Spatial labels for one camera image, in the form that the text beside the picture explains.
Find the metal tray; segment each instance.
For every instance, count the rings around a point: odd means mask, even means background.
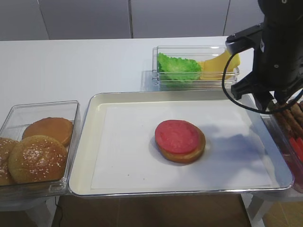
[[[248,96],[242,102],[253,105]],[[158,152],[154,130],[166,119],[187,120],[205,133],[198,161],[176,164]],[[240,193],[292,183],[260,115],[237,107],[221,90],[92,97],[69,179],[78,196]]]

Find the white wall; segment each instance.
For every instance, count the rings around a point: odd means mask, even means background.
[[[224,35],[232,35],[263,20],[258,0],[231,0]]]
[[[128,0],[39,0],[50,39],[130,38]]]
[[[229,0],[131,0],[134,38],[223,35]]]
[[[44,39],[48,35],[37,0],[0,0],[0,41]]]

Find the yellow cheese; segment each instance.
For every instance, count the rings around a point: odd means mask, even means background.
[[[226,50],[221,55],[206,61],[198,62],[202,68],[202,74],[200,79],[202,80],[220,80],[222,79],[222,72],[224,71],[225,65],[230,58],[231,54]],[[227,72],[233,72],[233,69],[240,65],[240,57],[239,55],[235,55],[234,58],[231,60]]]

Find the lettuce leaf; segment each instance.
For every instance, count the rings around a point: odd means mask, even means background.
[[[158,54],[158,71],[160,80],[178,80],[178,82],[165,83],[167,87],[183,87],[184,83],[192,83],[201,76],[201,66],[192,59],[169,57],[163,53]]]

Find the floor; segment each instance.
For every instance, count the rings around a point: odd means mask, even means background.
[[[61,227],[250,227],[239,195],[128,199],[62,196]],[[57,209],[53,227],[59,226]],[[1,226],[35,227],[25,212],[0,212]],[[303,202],[276,203],[264,217],[266,227],[302,227]]]

